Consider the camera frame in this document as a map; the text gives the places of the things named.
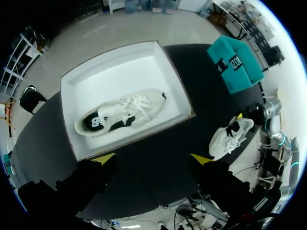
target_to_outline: teal box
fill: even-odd
[[[230,93],[248,89],[264,77],[253,52],[243,42],[220,36],[207,52]]]

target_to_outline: black chair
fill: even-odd
[[[23,91],[19,98],[19,104],[29,113],[33,113],[33,110],[40,102],[46,102],[46,98],[35,88],[33,85],[29,85]]]

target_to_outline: shoelace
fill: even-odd
[[[151,121],[147,112],[144,108],[149,106],[149,100],[145,96],[139,96],[132,98],[127,98],[126,102],[123,104],[124,112],[128,113],[128,116],[122,116],[122,121],[126,124],[127,120],[137,114],[138,111],[142,113],[147,121]]]
[[[228,137],[228,140],[226,142],[225,152],[231,153],[234,149],[238,148],[244,140],[246,140],[246,138],[243,138],[239,142],[239,139],[236,138],[236,136]]]

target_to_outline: box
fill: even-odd
[[[143,90],[160,90],[167,100],[152,121],[99,137],[86,137],[74,122],[100,104]],[[155,41],[124,46],[98,55],[61,79],[61,103],[67,135],[78,161],[101,156],[194,116],[180,77]]]

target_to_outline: metal cylinder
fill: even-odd
[[[270,101],[267,101],[265,104],[262,105],[262,109],[265,114],[265,120],[269,120],[272,117],[278,115],[281,108],[282,104],[279,99],[274,98]]]

